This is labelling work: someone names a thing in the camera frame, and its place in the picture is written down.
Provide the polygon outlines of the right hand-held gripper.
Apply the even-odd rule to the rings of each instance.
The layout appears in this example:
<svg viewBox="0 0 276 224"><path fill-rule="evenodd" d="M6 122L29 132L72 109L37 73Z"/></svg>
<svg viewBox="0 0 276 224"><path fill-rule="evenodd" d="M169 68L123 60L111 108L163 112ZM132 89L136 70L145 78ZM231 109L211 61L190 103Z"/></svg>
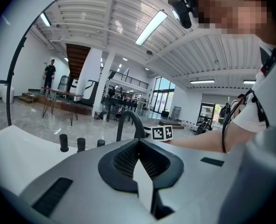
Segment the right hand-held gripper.
<svg viewBox="0 0 276 224"><path fill-rule="evenodd" d="M168 126L144 126L144 131L147 139L157 141L169 141L173 139L173 129L171 125Z"/></svg>

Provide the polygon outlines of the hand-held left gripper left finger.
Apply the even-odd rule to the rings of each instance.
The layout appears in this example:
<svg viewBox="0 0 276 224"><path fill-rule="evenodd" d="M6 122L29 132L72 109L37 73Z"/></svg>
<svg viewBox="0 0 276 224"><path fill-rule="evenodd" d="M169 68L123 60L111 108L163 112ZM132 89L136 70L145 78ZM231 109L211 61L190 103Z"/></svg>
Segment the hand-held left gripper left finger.
<svg viewBox="0 0 276 224"><path fill-rule="evenodd" d="M50 219L60 224L152 224L155 219L137 194L116 191L101 178L98 162L128 141L75 153L34 179L19 195L28 205L59 178L72 180Z"/></svg>

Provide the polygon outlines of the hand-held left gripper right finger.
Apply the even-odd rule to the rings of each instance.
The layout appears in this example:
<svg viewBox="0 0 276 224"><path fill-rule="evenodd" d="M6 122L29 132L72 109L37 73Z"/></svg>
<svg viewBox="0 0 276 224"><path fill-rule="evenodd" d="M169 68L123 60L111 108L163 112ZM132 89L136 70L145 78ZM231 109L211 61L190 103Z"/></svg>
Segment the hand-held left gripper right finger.
<svg viewBox="0 0 276 224"><path fill-rule="evenodd" d="M158 191L162 204L173 213L159 220L139 218L141 224L217 224L222 204L237 175L244 145L227 154L172 146L156 141L178 156L184 171L173 187Z"/></svg>

